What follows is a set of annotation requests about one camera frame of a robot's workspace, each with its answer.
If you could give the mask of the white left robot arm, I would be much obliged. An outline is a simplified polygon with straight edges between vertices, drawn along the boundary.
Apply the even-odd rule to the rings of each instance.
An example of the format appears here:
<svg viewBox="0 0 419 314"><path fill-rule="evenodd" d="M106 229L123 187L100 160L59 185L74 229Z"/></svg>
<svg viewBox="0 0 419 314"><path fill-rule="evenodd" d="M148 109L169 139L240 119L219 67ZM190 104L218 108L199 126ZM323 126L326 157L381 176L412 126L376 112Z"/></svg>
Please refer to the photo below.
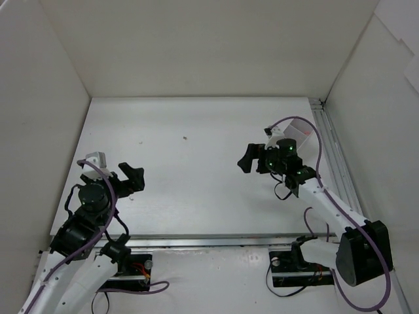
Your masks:
<svg viewBox="0 0 419 314"><path fill-rule="evenodd" d="M120 163L126 176L120 180L98 159L77 163L82 168L82 183L74 185L79 208L72 211L71 198L65 201L67 219L49 245L45 266L21 313L77 313L106 280L130 269L128 226L121 224L124 232L117 239L107 229L113 220L121 220L118 200L144 190L144 169Z"/></svg>

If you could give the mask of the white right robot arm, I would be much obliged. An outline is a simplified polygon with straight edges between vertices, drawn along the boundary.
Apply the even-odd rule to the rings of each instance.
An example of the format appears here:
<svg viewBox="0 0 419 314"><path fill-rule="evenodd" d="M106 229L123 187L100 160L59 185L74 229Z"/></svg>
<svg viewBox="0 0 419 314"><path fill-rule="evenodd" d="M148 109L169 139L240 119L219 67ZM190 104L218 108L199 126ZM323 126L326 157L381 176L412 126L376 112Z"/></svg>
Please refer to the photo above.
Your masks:
<svg viewBox="0 0 419 314"><path fill-rule="evenodd" d="M344 282L356 287L393 269L388 229L379 220L371 222L355 212L329 188L319 183L319 174L306 166L297 154L294 139L279 139L276 145L250 143L238 167L250 173L257 161L257 173L281 176L285 187L307 203L329 225L339 243L308 240L290 252L291 265L298 270L311 263L326 263Z"/></svg>

